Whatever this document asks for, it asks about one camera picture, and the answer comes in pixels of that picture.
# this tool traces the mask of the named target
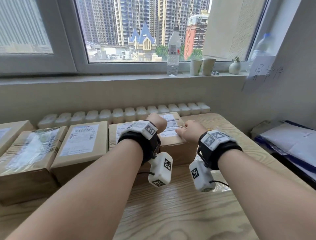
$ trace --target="person's left hand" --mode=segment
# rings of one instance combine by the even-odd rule
[[[157,133],[163,132],[167,127],[167,120],[159,116],[157,113],[151,113],[146,120],[151,121],[158,129]]]

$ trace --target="green tree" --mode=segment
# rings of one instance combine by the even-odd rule
[[[156,48],[156,55],[161,57],[162,61],[167,61],[168,58],[168,46],[159,45]]]
[[[198,48],[193,49],[193,52],[188,57],[188,61],[190,61],[191,58],[202,58],[202,49],[198,49]]]
[[[180,61],[185,61],[184,59],[184,45],[180,47]]]

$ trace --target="blue pointed roof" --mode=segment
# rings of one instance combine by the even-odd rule
[[[143,43],[143,41],[145,40],[145,38],[148,37],[149,40],[152,42],[152,43],[155,43],[155,39],[151,36],[150,32],[149,32],[149,29],[147,27],[147,24],[146,22],[144,23],[143,27],[142,27],[142,30],[140,32],[140,35],[139,35],[139,40],[138,42],[139,43]]]
[[[136,41],[138,41],[139,35],[138,35],[136,29],[134,29],[134,31],[133,31],[133,34],[132,34],[132,36],[131,36],[131,38],[130,38],[130,42],[133,42],[134,39],[135,39],[135,37],[136,37]]]

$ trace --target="paper cup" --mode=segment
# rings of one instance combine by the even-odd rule
[[[203,59],[201,58],[192,58],[190,64],[190,75],[198,76],[201,71],[201,66],[203,63]]]
[[[210,76],[216,59],[215,58],[203,58],[203,68],[202,68],[202,74],[205,76]]]

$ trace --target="wooden table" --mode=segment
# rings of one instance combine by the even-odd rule
[[[208,113],[182,119],[199,121],[207,128],[219,127],[233,136],[257,161],[311,189],[222,116]],[[132,189],[115,240],[257,239],[232,191],[197,192],[188,165],[174,167],[172,174],[172,181],[165,188],[144,184]],[[219,171],[213,177],[224,180]],[[0,239],[4,239],[44,201],[39,199],[0,207]]]

